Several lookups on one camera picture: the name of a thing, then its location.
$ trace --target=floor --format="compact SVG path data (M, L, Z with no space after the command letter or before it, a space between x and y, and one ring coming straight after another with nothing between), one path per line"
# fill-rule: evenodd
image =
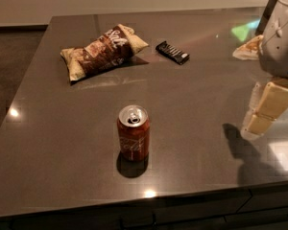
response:
M44 29L0 29L0 126L43 34Z

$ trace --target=table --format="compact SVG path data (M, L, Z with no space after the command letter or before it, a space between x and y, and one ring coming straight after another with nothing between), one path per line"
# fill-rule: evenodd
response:
M262 12L53 17L0 128L0 217L288 183L288 111L260 139L239 138L252 88L268 75L231 54L254 36ZM118 23L150 47L70 85L60 50L86 46ZM190 60L179 66L158 55L163 40ZM151 118L147 168L133 178L115 123L128 104Z

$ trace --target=red soda can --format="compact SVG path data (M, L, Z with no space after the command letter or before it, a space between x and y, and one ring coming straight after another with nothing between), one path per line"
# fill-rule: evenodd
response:
M118 115L117 129L122 155L130 161L142 161L148 156L150 121L146 110L128 105Z

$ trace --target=green light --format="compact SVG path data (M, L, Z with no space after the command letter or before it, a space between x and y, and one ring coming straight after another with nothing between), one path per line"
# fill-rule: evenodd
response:
M231 29L231 32L237 36L237 38L243 42L245 39L247 39L248 34L249 34L250 28L248 25L243 25L239 27L235 27Z
M253 21L253 22L250 22L246 25L242 25L242 26L238 26L238 27L234 27L231 29L231 32L237 36L237 38L243 42L244 40L247 39L248 37L248 34L250 32L250 29L255 29L258 27L258 24L259 24L259 19Z

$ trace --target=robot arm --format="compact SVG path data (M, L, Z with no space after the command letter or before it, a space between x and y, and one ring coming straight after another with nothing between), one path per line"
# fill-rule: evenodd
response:
M263 32L259 50L262 70L288 79L288 0L278 0Z
M287 108L287 79L274 79L265 86L257 83L241 130L242 137L248 140L258 138Z

